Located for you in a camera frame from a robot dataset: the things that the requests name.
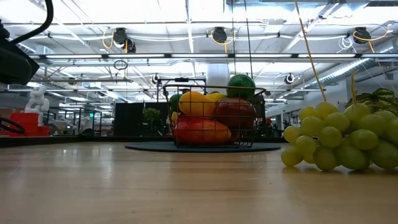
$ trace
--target red fruit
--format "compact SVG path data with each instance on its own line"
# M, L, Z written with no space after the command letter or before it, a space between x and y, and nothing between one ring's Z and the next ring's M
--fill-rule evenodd
M255 117L256 110L246 100L226 97L217 102L215 118L230 130L252 129Z
M217 121L186 117L176 125L173 136L179 144L220 145L228 143L231 131Z

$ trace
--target dark round mat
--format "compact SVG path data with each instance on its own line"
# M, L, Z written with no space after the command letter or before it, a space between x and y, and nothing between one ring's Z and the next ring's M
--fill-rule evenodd
M276 144L254 143L252 147L175 147L174 142L136 142L125 146L126 149L136 149L153 152L261 152L280 149Z

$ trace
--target grape bunch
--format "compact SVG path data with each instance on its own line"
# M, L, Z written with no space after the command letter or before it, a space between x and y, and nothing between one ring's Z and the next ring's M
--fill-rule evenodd
M298 116L301 128L290 126L284 131L286 141L293 144L280 155L286 166L303 160L323 171L337 166L364 170L372 163L383 169L398 166L398 118L394 113L372 114L362 103L340 113L333 104L322 102L316 108L302 108Z

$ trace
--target white sculpture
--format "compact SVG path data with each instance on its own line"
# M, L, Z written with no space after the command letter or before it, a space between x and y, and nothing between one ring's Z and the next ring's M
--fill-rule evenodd
M47 112L50 109L50 102L44 98L46 89L44 87L35 87L30 93L29 102L26 104L25 113L38 113L39 114L39 126L43 122L43 112Z

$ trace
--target wooden table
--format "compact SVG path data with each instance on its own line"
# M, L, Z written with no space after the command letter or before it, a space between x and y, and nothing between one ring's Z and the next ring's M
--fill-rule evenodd
M397 172L286 168L280 152L0 149L0 223L398 223Z

